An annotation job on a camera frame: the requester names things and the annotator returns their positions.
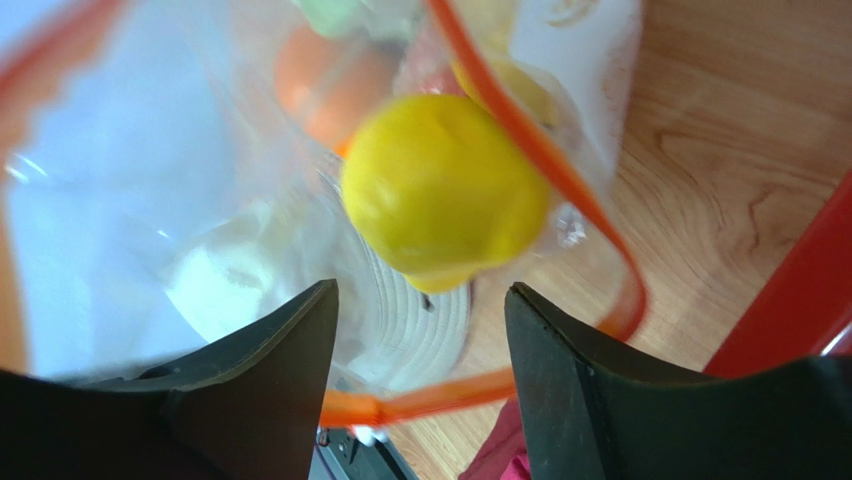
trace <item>red cloth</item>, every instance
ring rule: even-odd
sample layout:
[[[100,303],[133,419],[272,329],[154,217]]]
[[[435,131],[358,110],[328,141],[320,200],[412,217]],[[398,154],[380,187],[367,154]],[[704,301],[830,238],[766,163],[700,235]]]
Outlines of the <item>red cloth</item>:
[[[494,429],[459,480],[530,480],[530,463],[517,400],[506,403]]]

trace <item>wooden surface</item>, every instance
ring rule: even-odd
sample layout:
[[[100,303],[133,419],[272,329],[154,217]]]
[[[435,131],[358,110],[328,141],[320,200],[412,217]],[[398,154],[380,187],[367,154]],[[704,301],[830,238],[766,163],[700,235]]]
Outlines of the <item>wooden surface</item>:
[[[701,369],[852,168],[852,2],[649,0],[623,147],[617,217],[651,293],[632,344]],[[572,268],[530,283],[596,309],[562,296]],[[420,478],[455,478],[498,409],[391,438]]]

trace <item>table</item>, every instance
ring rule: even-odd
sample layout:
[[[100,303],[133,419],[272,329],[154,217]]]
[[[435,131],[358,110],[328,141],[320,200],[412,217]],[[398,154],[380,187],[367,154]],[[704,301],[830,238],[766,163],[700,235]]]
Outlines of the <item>table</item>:
[[[852,168],[850,25],[845,0],[647,2],[613,187],[650,288],[637,348],[701,369]],[[564,308],[567,268],[528,283]],[[391,438],[420,478],[455,478],[499,407]]]

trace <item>yellow fruit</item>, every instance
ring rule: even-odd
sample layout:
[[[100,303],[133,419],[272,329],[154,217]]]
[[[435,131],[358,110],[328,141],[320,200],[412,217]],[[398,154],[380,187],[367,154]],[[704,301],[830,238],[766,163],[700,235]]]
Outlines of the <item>yellow fruit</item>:
[[[494,75],[503,83],[504,88],[515,95],[515,98],[527,108],[538,123],[546,127],[557,125],[559,105],[546,88],[542,87],[509,58],[489,58],[489,66]],[[459,82],[464,93],[479,106],[486,108],[464,68],[458,62],[454,62],[452,69],[456,75],[456,81]]]
[[[440,293],[526,250],[547,181],[473,100],[395,100],[352,138],[341,175],[352,224],[417,289]]]

